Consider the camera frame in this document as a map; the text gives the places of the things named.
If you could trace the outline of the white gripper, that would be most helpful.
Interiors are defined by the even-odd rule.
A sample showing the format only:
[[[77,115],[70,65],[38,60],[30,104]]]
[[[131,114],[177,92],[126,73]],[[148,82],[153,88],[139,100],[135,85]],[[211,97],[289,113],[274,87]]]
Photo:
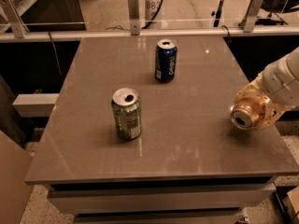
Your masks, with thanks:
[[[274,124],[285,112],[299,106],[299,47],[268,64],[235,96],[234,105],[258,106],[257,128]]]

